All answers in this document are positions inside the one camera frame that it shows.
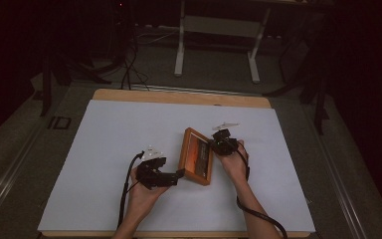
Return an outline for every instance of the table leg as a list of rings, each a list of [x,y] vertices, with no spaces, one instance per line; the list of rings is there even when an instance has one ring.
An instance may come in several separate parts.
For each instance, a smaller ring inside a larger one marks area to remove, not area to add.
[[[251,52],[248,53],[248,62],[250,64],[250,71],[251,71],[251,78],[253,80],[253,83],[258,84],[260,82],[259,77],[259,71],[257,69],[257,63],[256,63],[256,56],[257,52],[259,50],[260,43],[263,39],[263,34],[266,29],[266,24],[269,19],[271,9],[266,9],[265,17],[263,19],[263,22],[260,24],[257,36],[256,36],[256,43],[254,44],[254,48]]]
[[[185,19],[185,0],[181,1],[181,18],[179,20],[179,46],[176,55],[175,76],[182,76],[182,66],[184,65],[184,19]]]

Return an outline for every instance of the wooden table edge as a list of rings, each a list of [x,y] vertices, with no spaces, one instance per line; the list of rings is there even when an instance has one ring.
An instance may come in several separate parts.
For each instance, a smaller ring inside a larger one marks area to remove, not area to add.
[[[42,231],[42,234],[47,237],[111,237],[114,231]],[[303,238],[308,237],[310,232],[289,231],[287,236],[290,238]],[[137,238],[245,238],[248,237],[247,232],[195,232],[195,231],[174,231],[174,232],[160,232],[160,231],[137,231],[134,234]]]
[[[125,91],[113,89],[96,90],[93,100],[265,109],[270,109],[272,107],[269,100],[263,97],[226,96],[201,93]]]

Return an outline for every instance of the black cable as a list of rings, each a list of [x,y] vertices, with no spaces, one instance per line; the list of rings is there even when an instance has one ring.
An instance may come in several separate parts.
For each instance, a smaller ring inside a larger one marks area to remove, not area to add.
[[[131,83],[129,81],[129,70],[132,68],[132,65],[134,64],[135,62],[135,59],[137,57],[137,54],[135,51],[133,51],[133,54],[134,54],[134,57],[132,58],[132,61],[131,63],[128,65],[127,61],[126,61],[126,58],[125,58],[125,65],[126,65],[126,72],[125,74],[123,75],[123,78],[122,78],[122,81],[120,82],[120,89],[123,90],[123,83],[125,82],[125,79],[127,78],[127,81],[128,81],[128,87],[129,89],[131,90]]]
[[[132,84],[143,84],[147,88],[147,90],[150,91],[150,88],[147,85],[148,76],[144,73],[138,72],[133,65],[131,66],[131,69],[135,72],[135,75],[138,77],[139,80],[139,82],[132,82]]]
[[[144,155],[144,151],[142,153],[137,154],[132,159],[131,164],[129,165],[128,173],[126,174],[125,184],[123,185],[122,196],[120,198],[119,219],[117,220],[117,227],[119,227],[119,225],[122,224],[122,221],[123,221],[123,211],[125,209],[126,193],[128,192],[128,181],[129,181],[128,179],[129,179],[129,176],[131,175],[132,167],[134,166],[135,161],[138,158],[142,158],[143,155]]]
[[[228,142],[227,140],[224,140],[224,141],[225,141],[226,143],[228,143],[230,146],[233,146],[233,145],[232,145],[230,142]],[[246,178],[247,178],[247,181],[248,181],[248,179],[249,179],[249,177],[250,177],[250,167],[248,166],[248,154],[247,154],[247,150],[244,148],[244,145],[243,145],[243,144],[241,144],[240,142],[238,142],[238,144],[240,144],[240,145],[243,147],[243,149],[244,149],[244,151],[246,152],[246,155],[247,155],[247,159],[245,159],[245,157],[238,151],[238,149],[235,149],[235,152],[237,152],[237,153],[240,155],[241,160],[244,162],[244,164],[245,164],[245,166],[246,166]],[[268,221],[268,222],[272,223],[273,225],[275,225],[276,227],[278,227],[279,230],[281,230],[283,237],[284,237],[285,239],[287,239],[287,232],[285,231],[284,227],[283,227],[277,220],[275,220],[275,219],[273,219],[272,217],[270,217],[270,216],[268,216],[268,215],[265,215],[265,214],[263,214],[263,213],[261,213],[261,212],[252,210],[252,209],[250,209],[250,208],[244,206],[243,204],[241,204],[241,201],[240,201],[240,199],[238,198],[238,196],[237,196],[237,205],[238,205],[238,207],[239,207],[241,210],[243,210],[243,211],[245,211],[245,212],[247,212],[247,213],[250,213],[250,214],[252,214],[253,216],[256,216],[256,217],[258,217],[258,218],[261,218],[261,219],[263,219],[263,220],[265,220],[265,221]]]
[[[323,237],[321,236],[321,234],[320,234],[318,231],[315,231],[315,235],[317,235],[317,237],[318,237],[319,239],[323,239]]]
[[[110,13],[111,13],[110,14],[110,22],[111,22],[112,31],[110,31],[109,43],[108,43],[107,53],[106,53],[107,57],[108,57],[108,52],[109,52],[110,47],[111,47],[113,35],[115,36],[115,39],[119,41],[118,44],[120,46],[122,46],[121,39],[122,39],[123,35],[125,34],[124,32],[123,33],[121,32],[121,30],[124,31],[124,29],[121,29],[121,28],[122,27],[125,28],[125,27],[121,24],[121,22],[123,20],[122,19],[123,14],[121,14],[121,12],[120,12],[121,10],[119,9],[119,4],[117,3],[117,1],[112,0],[108,5],[109,5]],[[109,65],[103,66],[100,68],[90,69],[90,71],[92,71],[96,74],[103,74],[103,73],[107,73],[109,71],[116,70],[117,68],[120,68],[122,66],[123,60],[125,59],[125,55],[126,54],[123,52],[123,49],[116,50],[115,56],[112,57],[112,62]]]
[[[117,4],[115,3],[111,3],[111,4],[108,4],[110,6],[110,11],[113,12],[112,14],[110,14],[111,16],[111,26],[115,29],[116,26],[114,24],[114,12],[115,10],[113,9],[113,5],[114,6],[117,6]],[[80,13],[80,10],[81,9],[80,7],[76,7],[76,9],[78,10],[77,11],[77,19],[78,21],[80,22],[81,26],[84,25],[83,23],[83,18],[82,18],[82,14]],[[118,31],[113,30],[113,31],[110,31],[110,37],[109,37],[109,44],[108,44],[108,47],[107,47],[107,53],[106,53],[106,56],[108,56],[108,52],[110,50],[110,47],[111,47],[111,41],[112,41],[112,35],[113,33],[117,34],[117,37],[118,38],[121,38],[121,35],[120,33],[118,33]],[[100,67],[100,68],[89,68],[89,67],[85,67],[83,66],[81,63],[77,63],[76,62],[76,65],[72,67],[72,69],[76,72],[79,72],[81,74],[84,74],[86,77],[89,77],[91,78],[93,81],[97,82],[97,83],[101,83],[101,84],[110,84],[108,82],[105,82],[104,79],[100,78],[99,75],[100,74],[104,74],[104,73],[107,73],[109,71],[113,71],[115,70],[116,68],[120,67],[123,63],[123,60],[124,59],[124,55],[122,54],[122,51],[117,51],[117,53],[115,54],[115,56],[112,58],[112,62],[107,65],[107,66],[103,66],[103,67]]]
[[[115,70],[111,71],[110,73],[107,73],[106,75],[104,76],[101,76],[102,78],[106,78],[106,77],[109,77],[115,73],[117,73],[120,69],[122,69],[122,66],[119,66],[118,68],[116,68]]]
[[[43,233],[40,232],[40,233],[37,235],[36,239],[42,239],[42,236],[43,236]]]
[[[132,187],[134,187],[136,184],[138,184],[138,182],[139,182],[139,180],[137,180],[134,184],[132,184],[132,186],[129,187],[129,189],[126,192],[129,192],[132,189]]]

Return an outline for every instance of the wire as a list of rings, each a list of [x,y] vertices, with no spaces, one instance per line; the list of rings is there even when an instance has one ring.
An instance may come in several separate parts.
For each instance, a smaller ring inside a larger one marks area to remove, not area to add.
[[[250,177],[250,168],[249,168],[249,166],[248,166],[248,159],[249,159],[249,158],[248,158],[247,150],[244,148],[244,145],[243,145],[242,143],[238,142],[238,144],[241,145],[241,147],[244,149],[244,151],[245,151],[245,153],[246,153],[246,155],[247,155],[247,159],[245,159],[245,157],[238,151],[238,149],[235,149],[235,152],[237,152],[237,153],[240,155],[241,160],[244,162],[244,164],[245,164],[245,166],[246,166],[246,177],[247,177],[247,180],[248,180],[249,177]],[[250,213],[250,214],[252,214],[253,216],[259,217],[259,218],[261,218],[261,219],[263,219],[263,220],[265,220],[265,221],[268,221],[268,222],[274,224],[277,228],[279,228],[279,230],[281,230],[284,239],[287,239],[287,231],[284,229],[284,227],[283,227],[277,220],[273,219],[272,217],[270,217],[270,216],[268,216],[268,215],[266,215],[266,214],[263,214],[263,213],[261,213],[261,212],[252,210],[252,209],[250,209],[250,208],[244,206],[243,204],[241,204],[241,201],[240,201],[240,199],[238,198],[238,196],[237,196],[237,205],[238,205],[238,207],[239,207],[241,210],[243,210],[243,211],[245,211],[245,212],[247,212],[247,213]]]
[[[322,238],[323,238],[323,237],[321,236],[321,234],[320,234],[318,231],[315,232],[315,235],[317,235],[317,237],[318,237],[319,239],[322,239]]]
[[[42,236],[43,236],[43,234],[42,234],[42,232],[40,232],[40,233],[37,235],[36,239],[42,239]]]
[[[110,72],[110,73],[107,73],[106,75],[104,75],[104,76],[101,76],[102,78],[106,78],[106,77],[109,77],[109,76],[111,76],[111,75],[113,75],[113,74],[115,74],[115,73],[117,73],[120,69],[122,69],[123,67],[122,66],[119,66],[119,67],[117,67],[115,70],[113,70],[112,72]]]
[[[149,79],[148,76],[145,75],[144,73],[138,72],[133,65],[131,65],[131,69],[135,72],[135,75],[138,77],[138,80],[139,80],[139,82],[132,83],[132,84],[143,84],[147,88],[147,90],[150,91],[150,88],[147,85],[147,81]]]
[[[131,164],[129,165],[129,168],[128,168],[128,173],[126,174],[126,179],[125,179],[125,184],[123,185],[123,191],[122,191],[122,196],[120,198],[120,208],[119,208],[119,218],[117,220],[117,227],[119,227],[120,224],[122,224],[122,221],[123,221],[123,212],[125,210],[125,200],[126,200],[126,193],[129,191],[128,190],[128,179],[129,179],[129,176],[131,175],[131,171],[132,171],[132,167],[134,166],[134,163],[135,161],[138,159],[138,158],[142,158],[142,156],[144,155],[144,151],[137,154],[131,161]]]
[[[125,82],[125,79],[127,79],[127,81],[128,81],[128,87],[129,87],[129,89],[131,90],[131,82],[130,82],[130,80],[129,80],[129,70],[131,69],[131,67],[132,67],[132,65],[134,64],[135,59],[136,59],[136,57],[137,57],[136,51],[133,51],[133,53],[134,53],[134,57],[132,58],[132,61],[131,61],[131,63],[130,63],[129,65],[128,65],[126,59],[125,59],[125,65],[126,65],[127,67],[126,67],[126,72],[125,72],[125,74],[123,75],[122,81],[120,82],[120,89],[121,89],[121,90],[123,90],[123,84],[124,84],[124,82]]]
[[[155,43],[155,42],[157,42],[157,41],[162,40],[163,38],[167,38],[167,37],[172,36],[172,35],[177,34],[177,33],[178,33],[178,32],[168,33],[168,34],[165,34],[165,35],[163,35],[163,36],[161,36],[161,37],[159,37],[159,38],[156,38],[156,39],[154,39],[154,40],[151,40],[151,41],[149,41],[149,42],[138,43],[138,44],[139,44],[139,45],[148,45],[148,44]],[[150,36],[150,35],[159,35],[159,34],[141,34],[141,35],[139,35],[139,37],[146,36],[146,35],[147,35],[147,36]]]
[[[139,182],[139,180],[137,180],[134,184],[132,184],[132,186],[129,187],[129,189],[126,192],[129,192],[132,189],[132,187],[134,187],[136,184],[138,184],[138,182]]]
[[[109,6],[109,10],[110,10],[109,12],[113,13],[113,12],[114,12],[114,10],[113,10],[113,5],[109,3],[108,6]],[[109,52],[110,52],[110,49],[111,49],[112,38],[113,38],[113,32],[116,32],[116,30],[113,31],[113,29],[116,28],[115,25],[114,25],[114,17],[113,17],[113,14],[110,14],[110,23],[111,23],[110,26],[113,27],[113,28],[112,28],[112,31],[110,31],[110,35],[109,35],[109,43],[108,43],[108,45],[107,45],[106,57],[109,56]]]

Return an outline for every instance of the table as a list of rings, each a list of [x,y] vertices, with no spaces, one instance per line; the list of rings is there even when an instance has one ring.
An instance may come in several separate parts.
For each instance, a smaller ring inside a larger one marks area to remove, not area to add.
[[[220,19],[212,17],[191,16],[185,13],[185,0],[181,0],[181,12],[179,21],[179,44],[178,52],[176,55],[175,71],[174,74],[177,77],[182,76],[182,68],[184,63],[184,34],[185,32],[199,32],[208,34],[219,34],[228,36],[238,36],[254,38],[255,43],[253,49],[248,52],[248,62],[250,66],[250,72],[252,81],[258,84],[260,80],[259,71],[256,63],[257,52],[259,51],[260,43],[263,39],[263,35],[268,23],[273,5],[289,6],[302,6],[305,8],[316,7],[329,7],[332,5],[332,1],[294,1],[294,0],[253,0],[255,2],[263,3],[267,6],[266,10],[262,13],[263,20],[261,22],[254,21],[242,21],[232,19]]]
[[[231,133],[246,139],[253,158],[249,182],[268,213],[289,237],[313,232],[279,121],[267,99],[118,90],[95,92],[38,230],[45,236],[112,235],[127,166],[142,147],[153,142],[167,157],[160,170],[174,171],[185,128],[209,135],[213,124],[222,120],[242,124]],[[159,198],[135,237],[247,236],[243,212],[221,168],[215,159],[209,186],[180,179]]]

